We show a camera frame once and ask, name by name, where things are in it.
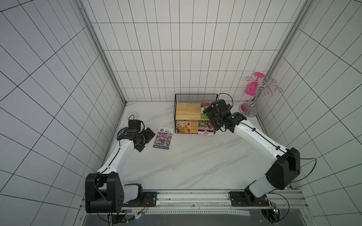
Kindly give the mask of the black wire mesh shelf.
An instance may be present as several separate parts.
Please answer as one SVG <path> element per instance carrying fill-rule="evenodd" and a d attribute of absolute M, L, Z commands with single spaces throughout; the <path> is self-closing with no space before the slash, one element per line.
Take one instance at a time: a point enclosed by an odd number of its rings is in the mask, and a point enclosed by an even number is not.
<path fill-rule="evenodd" d="M 175 94 L 173 113 L 175 133 L 176 121 L 191 121 L 191 133 L 188 134 L 198 135 L 198 122 L 209 121 L 202 111 L 215 100 L 216 94 Z"/>

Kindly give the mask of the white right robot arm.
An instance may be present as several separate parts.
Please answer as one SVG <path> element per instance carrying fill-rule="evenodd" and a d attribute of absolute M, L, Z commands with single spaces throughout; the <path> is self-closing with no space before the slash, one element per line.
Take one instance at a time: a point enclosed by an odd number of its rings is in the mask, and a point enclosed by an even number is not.
<path fill-rule="evenodd" d="M 216 131 L 222 130 L 242 137 L 258 150 L 271 164 L 270 169 L 245 188 L 246 197 L 260 198 L 274 190 L 283 190 L 300 175 L 300 152 L 287 149 L 258 130 L 247 118 L 231 112 L 231 105 L 216 100 L 202 111 Z"/>

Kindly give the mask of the purple flowers seed bag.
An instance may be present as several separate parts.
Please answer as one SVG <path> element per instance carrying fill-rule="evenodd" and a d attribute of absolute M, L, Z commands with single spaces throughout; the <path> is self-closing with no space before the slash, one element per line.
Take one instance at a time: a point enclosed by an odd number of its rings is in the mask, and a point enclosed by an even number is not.
<path fill-rule="evenodd" d="M 172 136 L 173 136 L 173 129 L 160 127 L 157 132 L 153 147 L 169 150 Z"/>

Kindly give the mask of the orange shop seed bag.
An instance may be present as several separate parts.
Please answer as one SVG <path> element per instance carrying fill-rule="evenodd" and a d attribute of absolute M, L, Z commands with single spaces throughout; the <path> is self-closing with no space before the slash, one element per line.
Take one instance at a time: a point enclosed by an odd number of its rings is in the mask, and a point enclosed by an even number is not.
<path fill-rule="evenodd" d="M 191 121 L 176 121 L 176 133 L 177 134 L 191 133 Z"/>

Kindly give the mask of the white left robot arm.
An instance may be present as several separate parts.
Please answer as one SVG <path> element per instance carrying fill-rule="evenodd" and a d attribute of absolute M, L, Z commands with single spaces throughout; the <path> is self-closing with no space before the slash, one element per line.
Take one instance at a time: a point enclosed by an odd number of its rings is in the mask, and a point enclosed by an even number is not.
<path fill-rule="evenodd" d="M 129 132 L 123 128 L 117 134 L 117 144 L 103 166 L 85 180 L 85 209 L 87 213 L 118 213 L 124 205 L 144 204 L 141 184 L 123 184 L 121 171 L 133 150 L 141 152 L 155 133 L 146 128 Z"/>

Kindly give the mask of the pink roses seed bag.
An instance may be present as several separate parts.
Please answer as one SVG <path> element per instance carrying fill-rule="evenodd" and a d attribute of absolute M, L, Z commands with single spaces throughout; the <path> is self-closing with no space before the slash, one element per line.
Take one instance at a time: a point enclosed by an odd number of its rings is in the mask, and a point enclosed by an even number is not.
<path fill-rule="evenodd" d="M 210 121 L 200 120 L 198 122 L 198 134 L 213 137 L 215 134 L 213 124 Z"/>

